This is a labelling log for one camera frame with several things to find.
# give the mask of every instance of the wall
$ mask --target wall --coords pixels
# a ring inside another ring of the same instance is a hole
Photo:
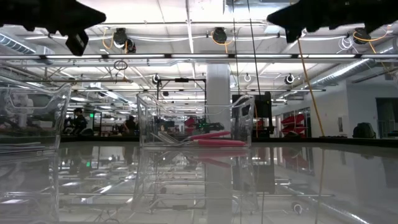
[[[323,130],[326,136],[352,135],[348,121],[348,102],[346,82],[339,82],[337,86],[326,87],[326,92],[315,92],[315,100],[320,114]],[[272,110],[273,115],[283,114],[293,110],[310,107],[312,137],[322,136],[319,122],[312,103],[311,95],[305,95],[303,101],[288,101],[288,105],[277,106]],[[338,118],[343,118],[343,132],[338,129]]]
[[[398,85],[393,81],[348,84],[347,97],[351,131],[358,123],[368,122],[379,138],[376,98],[398,98]]]

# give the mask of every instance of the clear plastic bin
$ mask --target clear plastic bin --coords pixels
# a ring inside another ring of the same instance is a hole
[[[161,103],[141,93],[137,108],[142,147],[251,145],[254,98],[249,95],[232,105],[185,105]]]
[[[70,90],[0,77],[0,152],[58,148]]]
[[[58,223],[55,150],[0,152],[0,223]]]
[[[135,212],[258,209],[250,150],[142,151],[132,200]]]

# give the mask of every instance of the black backpack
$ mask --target black backpack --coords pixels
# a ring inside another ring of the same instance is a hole
[[[376,138],[376,133],[370,123],[359,123],[354,128],[353,138]]]

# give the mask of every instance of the reflective table surface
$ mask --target reflective table surface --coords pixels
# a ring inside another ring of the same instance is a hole
[[[3,153],[0,223],[301,224],[316,216],[325,224],[397,223],[398,156],[373,151],[380,150],[254,143],[143,151],[137,142],[68,142],[57,151]]]

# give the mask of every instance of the person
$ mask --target person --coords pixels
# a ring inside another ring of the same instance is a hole
[[[72,131],[72,134],[79,134],[82,130],[87,128],[87,121],[86,118],[83,116],[83,110],[81,108],[76,108],[73,112],[76,118],[73,121],[75,129]]]
[[[136,123],[134,122],[134,117],[129,116],[129,119],[123,123],[126,134],[134,134],[134,130],[136,129]]]

